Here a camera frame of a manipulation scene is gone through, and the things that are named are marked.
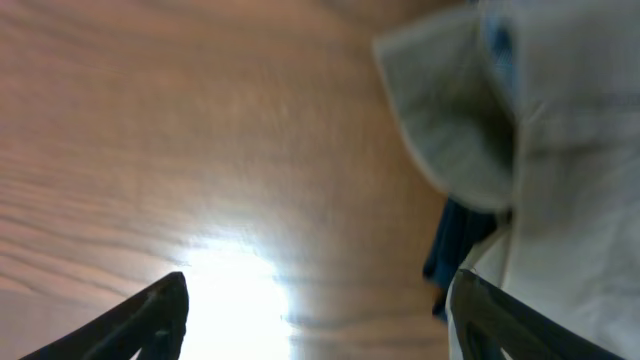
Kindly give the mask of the olive green shorts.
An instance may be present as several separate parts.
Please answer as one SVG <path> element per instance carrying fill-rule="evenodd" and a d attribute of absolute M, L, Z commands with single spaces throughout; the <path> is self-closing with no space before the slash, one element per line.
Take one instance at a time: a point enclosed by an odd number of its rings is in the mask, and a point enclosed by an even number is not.
<path fill-rule="evenodd" d="M 374 54 L 421 171 L 498 219 L 457 272 L 637 358 L 638 3 L 483 1 Z"/>

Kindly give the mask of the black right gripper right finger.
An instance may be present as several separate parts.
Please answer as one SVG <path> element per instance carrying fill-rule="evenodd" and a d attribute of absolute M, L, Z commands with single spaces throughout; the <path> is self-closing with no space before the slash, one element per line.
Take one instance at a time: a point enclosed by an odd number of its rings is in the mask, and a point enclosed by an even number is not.
<path fill-rule="evenodd" d="M 449 304 L 465 359 L 621 360 L 469 270 L 456 273 Z"/>

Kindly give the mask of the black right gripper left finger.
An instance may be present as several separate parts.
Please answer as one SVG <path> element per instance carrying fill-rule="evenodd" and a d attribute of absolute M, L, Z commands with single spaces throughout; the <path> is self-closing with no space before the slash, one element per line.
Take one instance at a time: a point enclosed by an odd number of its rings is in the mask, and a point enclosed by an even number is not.
<path fill-rule="evenodd" d="M 185 276 L 171 272 L 21 360 L 178 360 L 188 312 Z"/>

